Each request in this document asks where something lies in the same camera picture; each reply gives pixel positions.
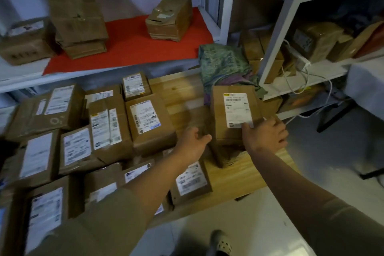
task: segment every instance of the red paper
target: red paper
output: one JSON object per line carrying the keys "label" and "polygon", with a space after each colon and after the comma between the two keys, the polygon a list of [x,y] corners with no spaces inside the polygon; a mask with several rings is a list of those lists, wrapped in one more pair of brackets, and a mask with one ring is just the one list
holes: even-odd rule
{"label": "red paper", "polygon": [[147,16],[107,22],[107,52],[76,60],[62,53],[50,60],[43,75],[197,58],[199,45],[211,44],[213,39],[197,7],[193,14],[180,42],[152,39],[145,25]]}

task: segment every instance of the red mat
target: red mat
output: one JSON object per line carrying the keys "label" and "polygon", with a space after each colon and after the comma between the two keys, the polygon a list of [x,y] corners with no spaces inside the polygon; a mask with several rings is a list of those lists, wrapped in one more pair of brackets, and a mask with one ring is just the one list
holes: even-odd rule
{"label": "red mat", "polygon": [[197,7],[193,14],[191,26],[180,42],[151,39],[145,25],[147,16],[107,22],[106,53],[76,60],[62,53],[50,60],[43,75],[197,58],[199,45],[213,43],[213,39]]}

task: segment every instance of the sleeve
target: sleeve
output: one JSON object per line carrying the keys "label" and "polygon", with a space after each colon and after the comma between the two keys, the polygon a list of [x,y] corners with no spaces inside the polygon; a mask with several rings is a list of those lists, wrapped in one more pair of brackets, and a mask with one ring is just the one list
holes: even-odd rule
{"label": "sleeve", "polygon": [[308,234],[317,256],[384,255],[384,226],[338,198],[314,216]]}
{"label": "sleeve", "polygon": [[51,231],[28,256],[127,256],[146,230],[145,219],[132,191],[120,188]]}

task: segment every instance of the white floor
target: white floor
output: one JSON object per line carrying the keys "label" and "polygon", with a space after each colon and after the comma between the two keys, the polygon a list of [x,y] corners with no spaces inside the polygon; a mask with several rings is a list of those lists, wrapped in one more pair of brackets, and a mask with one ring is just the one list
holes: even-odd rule
{"label": "white floor", "polygon": [[[384,225],[384,188],[353,171],[371,171],[366,161],[384,166],[384,123],[356,109],[319,134],[318,119],[288,125],[291,157],[304,176]],[[234,255],[314,255],[268,188],[148,230],[131,255],[204,255],[215,229],[229,235]]]}

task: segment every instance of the wooden table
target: wooden table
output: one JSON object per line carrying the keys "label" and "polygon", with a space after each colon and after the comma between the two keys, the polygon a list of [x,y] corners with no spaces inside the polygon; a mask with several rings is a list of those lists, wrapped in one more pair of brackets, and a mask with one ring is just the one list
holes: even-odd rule
{"label": "wooden table", "polygon": [[[151,79],[149,84],[152,92],[160,94],[164,100],[178,135],[188,126],[202,126],[209,117],[209,108],[204,106],[200,69]],[[279,151],[277,155],[297,170],[286,149]],[[248,154],[224,169],[217,167],[214,158],[206,159],[205,166],[213,192],[176,206],[173,212],[154,219],[151,226],[177,220],[266,186]]]}

